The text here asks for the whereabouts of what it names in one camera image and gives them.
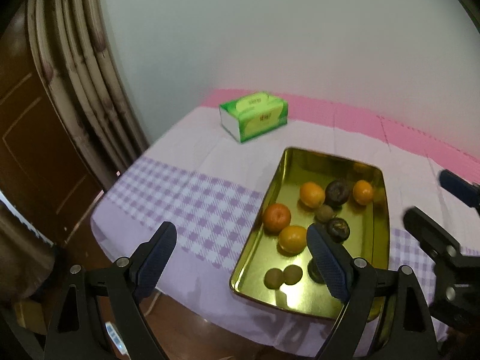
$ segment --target table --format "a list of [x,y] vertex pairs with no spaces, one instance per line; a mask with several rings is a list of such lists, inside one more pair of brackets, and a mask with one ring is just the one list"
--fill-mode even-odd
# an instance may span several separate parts
[[[216,90],[157,140],[95,209],[92,231],[114,261],[130,256],[163,221],[177,227],[177,246],[157,287],[193,312],[231,332],[279,350],[314,356],[332,321],[294,315],[234,295],[231,271],[285,147],[339,155],[383,171],[390,215],[389,268],[411,266],[427,300],[435,277],[431,260],[403,228],[403,211],[416,205],[478,254],[480,220],[436,180],[448,168],[480,182],[480,161],[438,139],[345,104],[278,94],[289,122],[239,144],[222,128],[218,104],[248,94]],[[446,327],[434,320],[437,337]],[[365,328],[364,354],[376,321]]]

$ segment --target metal tray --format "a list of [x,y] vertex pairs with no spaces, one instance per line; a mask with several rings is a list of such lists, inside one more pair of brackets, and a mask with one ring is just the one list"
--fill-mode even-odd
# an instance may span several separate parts
[[[234,293],[289,312],[337,318],[342,309],[341,302],[330,295],[325,284],[315,283],[308,275],[307,264],[311,259],[308,248],[293,257],[279,253],[278,237],[263,232],[262,213],[272,203],[283,203],[291,211],[290,224],[307,228],[315,218],[313,211],[299,203],[300,186],[314,181],[325,189],[330,181],[339,178],[352,185],[364,179],[374,187],[372,203],[361,207],[350,199],[337,213],[348,222],[351,230],[343,245],[352,257],[363,257],[376,268],[388,267],[390,230],[385,183],[380,169],[346,158],[287,148],[230,278]],[[270,268],[284,269],[291,264],[303,269],[303,277],[297,284],[283,284],[278,290],[265,287],[263,277]],[[381,305],[382,300],[376,299],[370,320],[376,318]]]

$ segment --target door panel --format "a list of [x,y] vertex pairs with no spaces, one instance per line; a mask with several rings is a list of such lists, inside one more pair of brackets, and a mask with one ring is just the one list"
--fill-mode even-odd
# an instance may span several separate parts
[[101,187],[35,70],[24,4],[0,39],[0,137],[0,190],[39,231],[62,243]]

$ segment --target green tissue package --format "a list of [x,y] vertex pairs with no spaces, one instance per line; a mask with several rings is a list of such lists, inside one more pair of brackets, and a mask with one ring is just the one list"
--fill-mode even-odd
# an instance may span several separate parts
[[243,143],[287,124],[289,104],[267,92],[243,96],[219,105],[222,126]]

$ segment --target wooden floor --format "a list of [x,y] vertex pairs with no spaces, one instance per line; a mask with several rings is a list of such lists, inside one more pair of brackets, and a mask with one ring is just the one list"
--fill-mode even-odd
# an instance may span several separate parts
[[[73,264],[87,270],[109,266],[111,263],[97,244],[87,218],[65,247],[61,273],[46,290],[42,305],[46,322],[50,321],[55,299],[59,294],[65,272]],[[153,299],[144,299],[140,305],[146,312]],[[113,321],[107,298],[100,298],[105,321]],[[236,360],[290,360],[296,356],[252,342],[217,327],[190,311],[167,295],[161,295],[146,317],[150,329],[171,360],[219,360],[234,356]]]

